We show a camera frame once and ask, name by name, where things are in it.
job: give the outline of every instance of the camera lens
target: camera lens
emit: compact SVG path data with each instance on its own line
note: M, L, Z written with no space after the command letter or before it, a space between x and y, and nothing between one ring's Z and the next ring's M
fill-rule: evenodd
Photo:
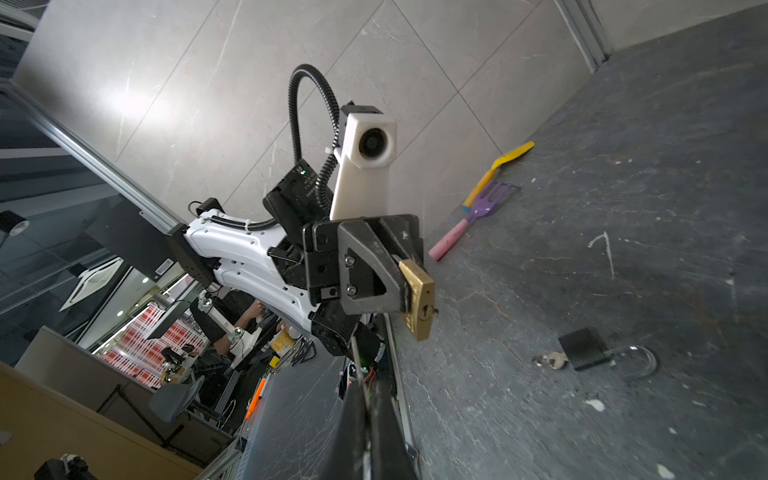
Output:
M378 128L371 128L360 138L360 153L366 158L376 158L386 148L386 134Z

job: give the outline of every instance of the brass padlock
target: brass padlock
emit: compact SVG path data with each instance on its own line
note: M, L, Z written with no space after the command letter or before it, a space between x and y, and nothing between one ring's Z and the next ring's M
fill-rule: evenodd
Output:
M401 260L400 271L411 286L411 311L404 315L417 341L429 338L435 310L435 281L416 262Z

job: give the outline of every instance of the black cable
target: black cable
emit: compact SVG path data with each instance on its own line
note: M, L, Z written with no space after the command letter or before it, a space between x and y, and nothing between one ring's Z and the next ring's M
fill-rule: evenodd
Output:
M190 208L192 207L192 204L200 204L202 205L203 202L199 200L192 200L190 203L187 204L187 211L191 214L193 214L195 217L199 217L200 215L197 214L197 212L193 212Z
M299 163L302 158L297 102L299 96L299 84L303 78L309 78L315 82L315 86L317 86L317 90L323 97L323 101L326 102L328 115L331 117L331 124L333 125L333 142L331 143L331 150L339 146L339 104L336 102L336 96L333 94L333 90L331 90L330 85L328 85L326 78L323 77L323 74L321 74L317 68L307 64L299 65L293 70L290 77L290 83L288 84L288 118L290 121L291 140L293 142L293 160L296 163ZM325 210L329 210L331 206L331 201L326 192L326 186L338 163L336 156L331 151L325 164L323 164L323 167L317 174L317 180L315 181L315 200L317 200L317 203Z
M237 228L238 230L247 230L249 232L266 230L267 228L272 228L275 225L277 225L277 220L275 220L274 218L270 218L269 220L265 220L264 222L249 223L248 228L246 228L246 225L244 222L238 222L235 220L230 220L228 218L217 217L215 215L210 218L210 221L214 223L218 223L219 225L224 225L225 227Z
M299 345L296 355L291 359L290 365L296 366L299 363L309 362L317 356L317 347L312 340L307 340L301 337L301 345Z

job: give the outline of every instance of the pink handle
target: pink handle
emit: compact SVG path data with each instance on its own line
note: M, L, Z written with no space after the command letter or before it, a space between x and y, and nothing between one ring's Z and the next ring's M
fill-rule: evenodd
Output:
M440 260L445 252L451 249L458 242L458 239L462 237L465 231L469 228L469 222L466 219L458 222L458 225L453 227L451 231L445 234L438 243L429 251L429 258L435 262Z

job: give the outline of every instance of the person's arm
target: person's arm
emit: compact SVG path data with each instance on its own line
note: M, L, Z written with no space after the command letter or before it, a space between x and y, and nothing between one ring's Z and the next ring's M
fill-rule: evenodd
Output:
M266 308L264 308L264 305L259 300L254 300L253 303L250 304L250 306L246 309L245 312L243 312L243 315L240 315L240 318L237 319L235 322L235 327L240 327L241 329L245 329L245 327L248 325L248 322L251 319L257 318L260 315L263 315L266 311ZM230 337L229 335L225 335L214 342L214 348L216 349L216 352L219 355L225 356L230 352Z

